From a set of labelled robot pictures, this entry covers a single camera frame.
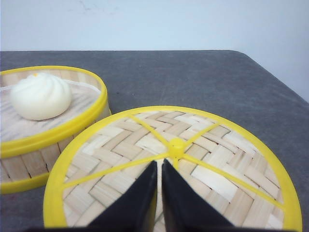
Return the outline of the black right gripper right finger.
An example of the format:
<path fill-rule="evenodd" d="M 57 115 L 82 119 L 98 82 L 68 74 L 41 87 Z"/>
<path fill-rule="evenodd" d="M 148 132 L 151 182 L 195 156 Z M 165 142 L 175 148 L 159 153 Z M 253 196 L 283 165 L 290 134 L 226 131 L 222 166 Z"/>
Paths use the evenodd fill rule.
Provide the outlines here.
<path fill-rule="evenodd" d="M 203 200 L 167 159 L 162 165 L 162 200 L 166 229 L 233 229 Z"/>

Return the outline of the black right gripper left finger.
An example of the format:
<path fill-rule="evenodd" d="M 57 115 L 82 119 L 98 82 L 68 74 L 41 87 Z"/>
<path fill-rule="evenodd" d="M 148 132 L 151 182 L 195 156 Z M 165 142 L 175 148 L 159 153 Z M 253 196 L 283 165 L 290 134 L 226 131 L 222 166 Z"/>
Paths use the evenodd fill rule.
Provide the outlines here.
<path fill-rule="evenodd" d="M 89 224 L 90 229 L 153 229 L 157 163 L 152 161 L 131 187 Z"/>

